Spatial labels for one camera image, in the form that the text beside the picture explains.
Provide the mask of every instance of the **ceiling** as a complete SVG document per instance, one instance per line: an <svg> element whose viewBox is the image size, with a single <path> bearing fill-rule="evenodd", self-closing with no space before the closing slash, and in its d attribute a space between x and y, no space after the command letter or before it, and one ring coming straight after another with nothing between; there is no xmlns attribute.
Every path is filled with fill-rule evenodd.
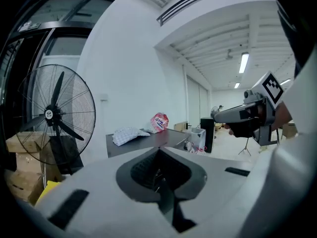
<svg viewBox="0 0 317 238"><path fill-rule="evenodd" d="M253 6L240 13L230 10L223 11L225 17L200 25L198 30L171 46L215 91L233 89L236 82L240 82L240 89L251 88L269 70L280 81L293 79L295 60L275 3L267 7ZM245 72L239 74L243 52L249 52L250 58Z"/></svg>

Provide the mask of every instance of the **black metal railing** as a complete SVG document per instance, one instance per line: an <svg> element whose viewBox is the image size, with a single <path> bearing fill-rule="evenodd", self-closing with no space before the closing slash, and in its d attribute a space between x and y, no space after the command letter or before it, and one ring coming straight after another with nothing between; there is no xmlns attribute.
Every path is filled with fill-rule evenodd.
<svg viewBox="0 0 317 238"><path fill-rule="evenodd" d="M163 14L161 14L157 21L160 23L160 26L163 26L168 20L178 14L184 8L190 6L192 3L197 2L199 0L180 0L170 8L168 8Z"/></svg>

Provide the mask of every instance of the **black cable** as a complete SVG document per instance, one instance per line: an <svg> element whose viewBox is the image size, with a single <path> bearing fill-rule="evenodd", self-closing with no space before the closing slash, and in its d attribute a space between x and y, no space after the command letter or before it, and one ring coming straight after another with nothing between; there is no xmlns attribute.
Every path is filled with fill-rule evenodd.
<svg viewBox="0 0 317 238"><path fill-rule="evenodd" d="M277 144L279 145L279 135L278 135L278 129L276 129L276 135L277 135Z"/></svg>

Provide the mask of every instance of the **white floor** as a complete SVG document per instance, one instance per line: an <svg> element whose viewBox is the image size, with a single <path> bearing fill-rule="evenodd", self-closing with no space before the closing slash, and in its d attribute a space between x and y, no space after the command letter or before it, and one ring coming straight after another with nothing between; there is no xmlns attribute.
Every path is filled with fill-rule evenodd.
<svg viewBox="0 0 317 238"><path fill-rule="evenodd" d="M216 139L213 143L213 149L211 153L200 152L199 155L205 155L214 158L236 160L236 161L248 161L255 163L260 154L271 152L277 145L269 145L260 147L259 144L252 138L249 138L248 151L244 150L239 152L245 147L247 139L244 137L235 137L228 134L229 130L221 128L215 132ZM282 135L282 130L279 129L279 137ZM272 140L276 140L276 132L272 133Z"/></svg>

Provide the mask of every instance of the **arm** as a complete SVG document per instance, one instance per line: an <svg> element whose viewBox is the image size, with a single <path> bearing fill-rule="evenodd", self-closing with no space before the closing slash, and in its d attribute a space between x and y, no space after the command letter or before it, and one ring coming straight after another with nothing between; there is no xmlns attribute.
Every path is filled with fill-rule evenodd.
<svg viewBox="0 0 317 238"><path fill-rule="evenodd" d="M292 119L284 102L280 103L275 111L275 121L271 126L272 131L280 128L284 124L288 123Z"/></svg>

